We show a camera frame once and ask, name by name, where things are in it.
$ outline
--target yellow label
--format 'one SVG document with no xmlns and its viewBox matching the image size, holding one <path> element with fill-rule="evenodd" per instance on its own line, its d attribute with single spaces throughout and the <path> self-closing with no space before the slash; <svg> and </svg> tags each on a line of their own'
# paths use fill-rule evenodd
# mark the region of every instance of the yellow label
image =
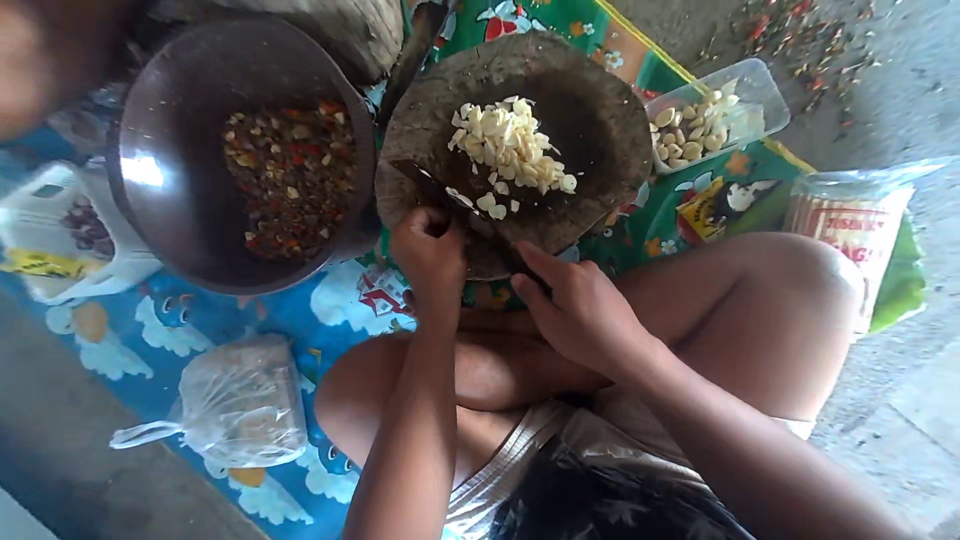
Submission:
<svg viewBox="0 0 960 540">
<path fill-rule="evenodd" d="M 0 263 L 0 271 L 45 276 L 47 278 L 72 278 L 79 280 L 104 264 L 96 260 L 76 260 L 34 250 L 10 248 L 4 253 L 7 260 Z"/>
<path fill-rule="evenodd" d="M 677 207 L 677 213 L 704 242 L 717 240 L 723 235 L 723 224 L 717 224 L 713 219 L 714 199 L 721 187 L 723 177 L 718 177 L 707 189 Z"/>
</svg>

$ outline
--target person's right hand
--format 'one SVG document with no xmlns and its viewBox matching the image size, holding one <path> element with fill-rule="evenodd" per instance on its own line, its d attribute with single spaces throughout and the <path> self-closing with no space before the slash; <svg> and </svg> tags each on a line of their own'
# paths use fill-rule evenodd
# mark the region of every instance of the person's right hand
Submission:
<svg viewBox="0 0 960 540">
<path fill-rule="evenodd" d="M 553 287 L 551 301 L 529 277 L 511 278 L 540 333 L 561 355 L 618 380 L 624 366 L 660 345 L 596 264 L 563 262 L 530 242 L 518 242 L 516 248 L 530 269 Z"/>
</svg>

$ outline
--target dark bowl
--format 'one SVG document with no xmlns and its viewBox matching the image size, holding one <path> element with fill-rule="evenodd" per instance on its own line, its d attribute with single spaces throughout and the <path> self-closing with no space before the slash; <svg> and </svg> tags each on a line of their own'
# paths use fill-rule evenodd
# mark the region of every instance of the dark bowl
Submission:
<svg viewBox="0 0 960 540">
<path fill-rule="evenodd" d="M 353 125 L 350 208 L 306 263 L 257 258 L 244 246 L 248 217 L 219 133 L 238 110 L 313 108 L 321 98 L 346 104 Z M 257 17 L 191 28 L 156 53 L 127 96 L 108 168 L 118 206 L 167 268 L 210 290 L 254 295 L 369 251 L 380 230 L 375 165 L 371 115 L 337 64 L 297 28 Z"/>
</svg>

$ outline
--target clear plastic bag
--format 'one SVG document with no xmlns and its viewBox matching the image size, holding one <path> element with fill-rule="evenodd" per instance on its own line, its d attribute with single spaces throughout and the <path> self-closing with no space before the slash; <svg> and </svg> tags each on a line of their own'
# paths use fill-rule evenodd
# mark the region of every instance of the clear plastic bag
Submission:
<svg viewBox="0 0 960 540">
<path fill-rule="evenodd" d="M 900 220 L 916 191 L 914 182 L 934 173 L 955 174 L 957 163 L 957 157 L 920 160 L 889 169 L 816 173 L 794 183 L 783 229 L 826 242 L 863 274 L 856 333 L 870 328 Z"/>
<path fill-rule="evenodd" d="M 307 444 L 298 381 L 281 335 L 223 345 L 183 369 L 170 420 L 118 430 L 110 447 L 131 448 L 182 432 L 187 446 L 223 467 L 293 461 Z"/>
</svg>

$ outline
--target person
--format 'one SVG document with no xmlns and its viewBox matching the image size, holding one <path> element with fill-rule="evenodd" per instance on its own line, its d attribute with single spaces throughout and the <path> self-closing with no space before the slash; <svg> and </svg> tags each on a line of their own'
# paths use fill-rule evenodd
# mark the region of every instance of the person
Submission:
<svg viewBox="0 0 960 540">
<path fill-rule="evenodd" d="M 464 236 L 426 232 L 443 221 L 393 234 L 416 331 L 317 391 L 362 467 L 345 539 L 912 537 L 804 441 L 862 295 L 829 246 L 742 234 L 610 280 L 519 242 L 552 296 L 515 275 L 529 310 L 494 313 L 461 308 Z"/>
</svg>

